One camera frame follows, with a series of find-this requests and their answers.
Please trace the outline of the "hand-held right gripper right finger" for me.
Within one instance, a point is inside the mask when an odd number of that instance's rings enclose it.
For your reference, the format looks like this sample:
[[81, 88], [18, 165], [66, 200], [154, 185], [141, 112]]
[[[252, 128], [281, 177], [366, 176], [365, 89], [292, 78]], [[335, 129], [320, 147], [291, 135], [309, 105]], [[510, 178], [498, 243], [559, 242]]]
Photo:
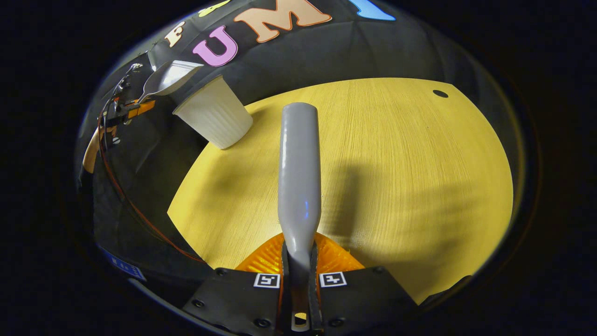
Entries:
[[384, 333], [418, 305], [384, 266], [363, 266], [334, 240], [315, 235], [311, 323], [317, 333]]

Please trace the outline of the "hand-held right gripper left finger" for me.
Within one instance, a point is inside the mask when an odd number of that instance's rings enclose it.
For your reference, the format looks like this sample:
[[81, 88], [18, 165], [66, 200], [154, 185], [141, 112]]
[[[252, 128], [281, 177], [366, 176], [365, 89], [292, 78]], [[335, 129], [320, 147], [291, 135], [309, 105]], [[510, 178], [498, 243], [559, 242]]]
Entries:
[[236, 268], [216, 268], [183, 310], [232, 334], [283, 334], [284, 236], [277, 234], [250, 253]]

